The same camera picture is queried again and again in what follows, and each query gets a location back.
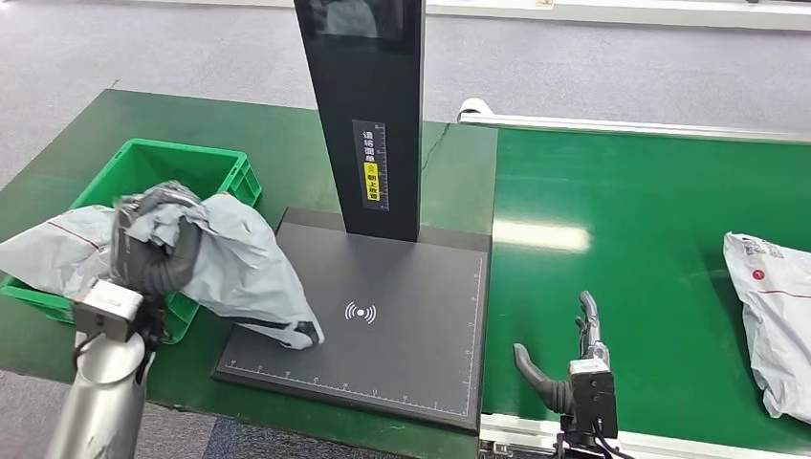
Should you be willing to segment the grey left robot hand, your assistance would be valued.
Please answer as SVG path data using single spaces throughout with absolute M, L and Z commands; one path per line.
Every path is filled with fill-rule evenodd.
M 201 230 L 186 219 L 200 198 L 177 181 L 115 203 L 110 270 L 122 286 L 151 295 L 182 290 L 193 277 Z

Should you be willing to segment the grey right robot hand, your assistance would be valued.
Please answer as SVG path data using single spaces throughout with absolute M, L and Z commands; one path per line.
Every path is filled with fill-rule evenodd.
M 579 303 L 582 316 L 575 317 L 575 322 L 580 333 L 580 358 L 586 361 L 600 361 L 606 369 L 609 369 L 610 354 L 602 340 L 597 302 L 588 291 L 582 291 L 579 294 Z M 566 399 L 565 394 L 571 392 L 565 388 L 566 383 L 547 377 L 532 363 L 527 349 L 522 344 L 513 344 L 513 354 L 516 369 L 547 406 L 551 405 L 553 399 Z

